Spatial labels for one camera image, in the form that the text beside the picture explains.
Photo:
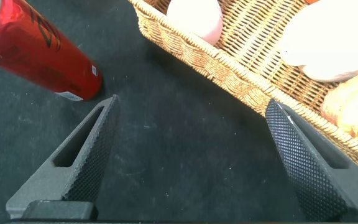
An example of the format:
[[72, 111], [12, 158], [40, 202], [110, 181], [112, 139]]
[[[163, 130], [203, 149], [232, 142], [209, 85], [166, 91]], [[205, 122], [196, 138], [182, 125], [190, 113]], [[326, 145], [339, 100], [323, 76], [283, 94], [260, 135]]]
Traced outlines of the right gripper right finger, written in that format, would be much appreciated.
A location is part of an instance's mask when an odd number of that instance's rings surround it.
[[358, 222], [358, 165], [287, 105], [265, 118], [306, 220]]

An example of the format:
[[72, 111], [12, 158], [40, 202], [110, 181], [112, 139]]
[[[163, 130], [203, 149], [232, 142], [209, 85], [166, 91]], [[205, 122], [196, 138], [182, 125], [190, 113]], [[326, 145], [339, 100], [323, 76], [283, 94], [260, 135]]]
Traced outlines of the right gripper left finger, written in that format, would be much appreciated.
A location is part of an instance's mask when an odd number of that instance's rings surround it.
[[11, 219], [32, 202], [95, 202], [119, 119], [119, 97], [99, 102], [7, 201]]

